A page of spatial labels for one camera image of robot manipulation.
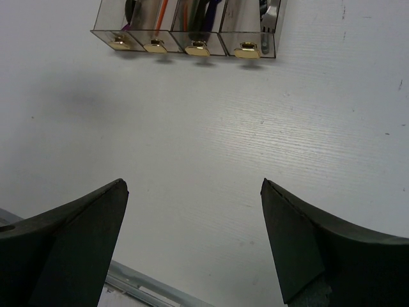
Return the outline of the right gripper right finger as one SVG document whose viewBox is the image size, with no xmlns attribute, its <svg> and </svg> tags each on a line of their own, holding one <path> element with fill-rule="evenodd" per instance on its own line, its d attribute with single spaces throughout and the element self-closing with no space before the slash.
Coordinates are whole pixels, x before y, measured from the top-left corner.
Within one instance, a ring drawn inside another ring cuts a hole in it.
<svg viewBox="0 0 409 307">
<path fill-rule="evenodd" d="M 407 238 L 345 221 L 270 180 L 261 202 L 286 305 L 408 305 Z"/>
</svg>

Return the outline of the black handled fork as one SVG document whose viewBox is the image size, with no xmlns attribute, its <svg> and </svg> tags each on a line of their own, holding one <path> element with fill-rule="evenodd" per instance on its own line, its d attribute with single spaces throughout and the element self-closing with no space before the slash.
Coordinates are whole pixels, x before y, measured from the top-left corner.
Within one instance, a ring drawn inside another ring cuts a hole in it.
<svg viewBox="0 0 409 307">
<path fill-rule="evenodd" d="M 260 18 L 260 28 L 263 34 L 261 34 L 261 52 L 266 55 L 270 52 L 269 38 L 265 34 L 266 26 L 264 17 L 268 11 L 271 1 L 269 0 L 259 0 L 259 18 Z"/>
</svg>

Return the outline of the black knife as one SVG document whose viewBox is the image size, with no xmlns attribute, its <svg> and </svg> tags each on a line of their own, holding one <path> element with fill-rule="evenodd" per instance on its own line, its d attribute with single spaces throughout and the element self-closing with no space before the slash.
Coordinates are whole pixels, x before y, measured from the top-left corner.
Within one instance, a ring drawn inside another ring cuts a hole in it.
<svg viewBox="0 0 409 307">
<path fill-rule="evenodd" d="M 193 22 L 193 31 L 209 32 L 210 27 L 206 19 L 206 10 L 210 0 L 199 0 Z"/>
</svg>

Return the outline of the black spoon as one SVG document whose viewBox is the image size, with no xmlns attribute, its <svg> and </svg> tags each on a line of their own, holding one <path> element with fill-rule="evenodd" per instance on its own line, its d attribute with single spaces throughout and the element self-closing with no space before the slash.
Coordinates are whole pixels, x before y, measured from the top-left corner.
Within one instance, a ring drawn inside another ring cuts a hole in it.
<svg viewBox="0 0 409 307">
<path fill-rule="evenodd" d="M 125 11 L 125 19 L 127 21 L 128 26 L 130 25 L 132 21 L 135 7 L 136 7 L 136 0 L 126 0 L 125 1 L 124 11 Z"/>
</svg>

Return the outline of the teal chopstick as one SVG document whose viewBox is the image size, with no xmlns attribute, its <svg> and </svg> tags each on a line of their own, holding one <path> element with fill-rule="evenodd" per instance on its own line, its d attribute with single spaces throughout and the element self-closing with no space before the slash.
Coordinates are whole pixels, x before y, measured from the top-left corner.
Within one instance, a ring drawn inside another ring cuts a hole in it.
<svg viewBox="0 0 409 307">
<path fill-rule="evenodd" d="M 190 19 L 189 19 L 189 27 L 188 31 L 193 32 L 197 29 L 197 11 L 199 6 L 199 0 L 193 0 L 191 7 L 190 7 Z"/>
</svg>

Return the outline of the blue knife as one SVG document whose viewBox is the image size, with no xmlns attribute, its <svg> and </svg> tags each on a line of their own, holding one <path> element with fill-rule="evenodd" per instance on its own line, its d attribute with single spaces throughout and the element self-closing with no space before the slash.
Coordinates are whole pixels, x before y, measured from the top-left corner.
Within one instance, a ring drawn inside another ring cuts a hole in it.
<svg viewBox="0 0 409 307">
<path fill-rule="evenodd" d="M 221 3 L 221 0 L 210 0 L 204 18 L 202 31 L 204 32 L 212 31 L 219 3 Z"/>
</svg>

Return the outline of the blue handled iridescent spoon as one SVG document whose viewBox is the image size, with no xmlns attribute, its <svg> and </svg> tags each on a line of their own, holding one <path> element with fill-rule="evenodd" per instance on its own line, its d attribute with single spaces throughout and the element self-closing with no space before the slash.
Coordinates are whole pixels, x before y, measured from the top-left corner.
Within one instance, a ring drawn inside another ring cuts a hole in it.
<svg viewBox="0 0 409 307">
<path fill-rule="evenodd" d="M 127 23 L 121 30 L 122 31 L 128 31 L 131 28 L 130 23 Z"/>
</svg>

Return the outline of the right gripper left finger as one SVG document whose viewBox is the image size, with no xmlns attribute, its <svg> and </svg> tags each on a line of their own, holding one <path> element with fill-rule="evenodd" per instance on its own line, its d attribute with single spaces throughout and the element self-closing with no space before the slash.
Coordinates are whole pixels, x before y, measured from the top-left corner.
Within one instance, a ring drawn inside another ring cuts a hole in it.
<svg viewBox="0 0 409 307">
<path fill-rule="evenodd" d="M 1 226 L 1 306 L 97 306 L 128 201 L 117 179 Z"/>
</svg>

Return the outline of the orange chopstick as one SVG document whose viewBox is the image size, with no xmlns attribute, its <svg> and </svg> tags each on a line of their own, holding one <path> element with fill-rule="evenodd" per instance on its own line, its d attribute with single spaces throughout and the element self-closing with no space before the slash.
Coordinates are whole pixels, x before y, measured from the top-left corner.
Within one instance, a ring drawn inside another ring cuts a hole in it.
<svg viewBox="0 0 409 307">
<path fill-rule="evenodd" d="M 183 10 L 182 10 L 182 31 L 184 32 L 188 31 L 188 26 L 189 26 L 188 8 L 189 8 L 189 3 L 185 1 L 185 3 L 183 4 Z"/>
<path fill-rule="evenodd" d="M 166 10 L 167 10 L 167 4 L 168 4 L 168 0 L 161 0 L 160 10 L 158 12 L 157 20 L 156 20 L 156 23 L 155 23 L 155 31 L 159 31 L 161 26 L 162 26 L 164 15 L 165 15 Z"/>
</svg>

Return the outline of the pink handled fork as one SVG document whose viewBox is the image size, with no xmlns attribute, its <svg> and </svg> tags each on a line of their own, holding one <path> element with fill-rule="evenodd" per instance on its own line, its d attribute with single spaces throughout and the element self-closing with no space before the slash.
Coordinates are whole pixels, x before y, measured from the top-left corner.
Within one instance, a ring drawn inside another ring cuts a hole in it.
<svg viewBox="0 0 409 307">
<path fill-rule="evenodd" d="M 265 26 L 266 26 L 265 32 L 273 33 L 277 25 L 277 18 L 278 18 L 279 7 L 281 4 L 281 1 L 280 0 L 270 0 L 270 1 L 271 1 L 270 6 L 264 17 Z"/>
</svg>

